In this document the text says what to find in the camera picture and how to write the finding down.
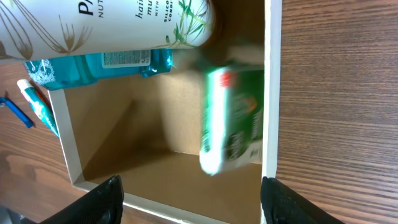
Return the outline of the white hair conditioner tube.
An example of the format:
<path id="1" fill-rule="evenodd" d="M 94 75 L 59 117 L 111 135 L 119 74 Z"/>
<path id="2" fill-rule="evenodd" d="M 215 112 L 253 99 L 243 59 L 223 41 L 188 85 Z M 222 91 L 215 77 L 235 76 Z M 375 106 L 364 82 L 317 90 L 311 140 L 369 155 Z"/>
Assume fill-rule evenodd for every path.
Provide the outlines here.
<path id="1" fill-rule="evenodd" d="M 210 1 L 1 0 L 1 62 L 190 49 L 216 26 Z"/>

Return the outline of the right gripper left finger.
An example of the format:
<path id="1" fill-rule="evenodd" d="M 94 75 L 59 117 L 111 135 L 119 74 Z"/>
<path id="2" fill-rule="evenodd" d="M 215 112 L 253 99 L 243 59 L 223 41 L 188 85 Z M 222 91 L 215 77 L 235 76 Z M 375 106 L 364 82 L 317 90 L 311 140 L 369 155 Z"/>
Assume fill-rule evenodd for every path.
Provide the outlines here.
<path id="1" fill-rule="evenodd" d="M 42 224 L 120 224 L 123 201 L 121 177 L 114 175 Z"/>

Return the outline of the teal toothpaste tube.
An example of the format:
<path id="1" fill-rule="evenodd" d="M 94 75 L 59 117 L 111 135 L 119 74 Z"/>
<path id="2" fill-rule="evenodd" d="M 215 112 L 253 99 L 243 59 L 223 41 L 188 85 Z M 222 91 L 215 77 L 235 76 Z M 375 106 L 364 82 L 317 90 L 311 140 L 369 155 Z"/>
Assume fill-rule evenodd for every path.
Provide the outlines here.
<path id="1" fill-rule="evenodd" d="M 24 98 L 29 102 L 33 112 L 36 116 L 46 125 L 46 127 L 51 130 L 51 132 L 59 137 L 57 125 L 53 112 L 41 96 L 41 94 L 36 90 L 36 88 L 26 79 L 20 79 L 17 81 L 17 86 L 19 87 Z"/>

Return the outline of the green soap box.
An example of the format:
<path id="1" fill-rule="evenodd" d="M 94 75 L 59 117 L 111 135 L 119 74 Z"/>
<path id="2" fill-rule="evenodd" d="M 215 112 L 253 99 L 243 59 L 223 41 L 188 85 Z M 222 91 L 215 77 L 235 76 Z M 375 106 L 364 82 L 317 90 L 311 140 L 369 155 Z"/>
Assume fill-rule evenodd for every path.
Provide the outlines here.
<path id="1" fill-rule="evenodd" d="M 205 74 L 199 160 L 216 175 L 259 162 L 264 119 L 264 71 L 226 66 Z"/>

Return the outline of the blue disposable razor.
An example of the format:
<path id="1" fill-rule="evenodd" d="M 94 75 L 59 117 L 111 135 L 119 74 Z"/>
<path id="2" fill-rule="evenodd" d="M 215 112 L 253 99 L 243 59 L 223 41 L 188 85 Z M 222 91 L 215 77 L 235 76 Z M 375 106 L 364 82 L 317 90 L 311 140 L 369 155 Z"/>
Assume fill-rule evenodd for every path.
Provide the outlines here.
<path id="1" fill-rule="evenodd" d="M 27 128 L 34 127 L 34 122 L 15 103 L 6 97 L 1 97 L 1 106 L 4 105 L 6 105 Z"/>

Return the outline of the blue mouthwash bottle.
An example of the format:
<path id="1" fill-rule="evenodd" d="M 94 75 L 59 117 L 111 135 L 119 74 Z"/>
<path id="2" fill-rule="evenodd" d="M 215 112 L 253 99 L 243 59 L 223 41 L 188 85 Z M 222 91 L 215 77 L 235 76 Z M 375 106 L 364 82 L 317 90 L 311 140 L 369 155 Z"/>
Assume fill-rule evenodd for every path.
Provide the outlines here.
<path id="1" fill-rule="evenodd" d="M 91 85 L 107 78 L 128 75 L 147 78 L 168 73 L 172 68 L 172 51 L 130 50 L 34 60 L 23 64 L 36 84 L 48 90 L 60 90 Z"/>

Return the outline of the white cardboard box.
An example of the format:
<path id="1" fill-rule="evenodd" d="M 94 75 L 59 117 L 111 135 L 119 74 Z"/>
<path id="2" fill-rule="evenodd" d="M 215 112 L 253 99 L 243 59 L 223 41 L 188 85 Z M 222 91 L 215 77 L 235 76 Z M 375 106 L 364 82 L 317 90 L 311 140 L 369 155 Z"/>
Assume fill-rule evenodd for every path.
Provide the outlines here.
<path id="1" fill-rule="evenodd" d="M 215 1 L 211 42 L 177 50 L 170 73 L 128 76 L 49 94 L 74 187 L 90 191 L 122 178 L 124 204 L 177 223 L 263 223 L 260 188 L 277 170 L 280 1 Z M 205 72 L 232 60 L 260 67 L 263 137 L 251 163 L 200 165 Z"/>

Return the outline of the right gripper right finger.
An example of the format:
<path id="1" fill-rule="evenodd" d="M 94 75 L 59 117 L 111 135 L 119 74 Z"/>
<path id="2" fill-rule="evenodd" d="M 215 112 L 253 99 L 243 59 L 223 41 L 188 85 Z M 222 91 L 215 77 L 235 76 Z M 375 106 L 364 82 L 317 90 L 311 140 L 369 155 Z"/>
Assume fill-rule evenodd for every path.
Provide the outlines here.
<path id="1" fill-rule="evenodd" d="M 273 177 L 263 177 L 261 206 L 270 224 L 343 224 Z"/>

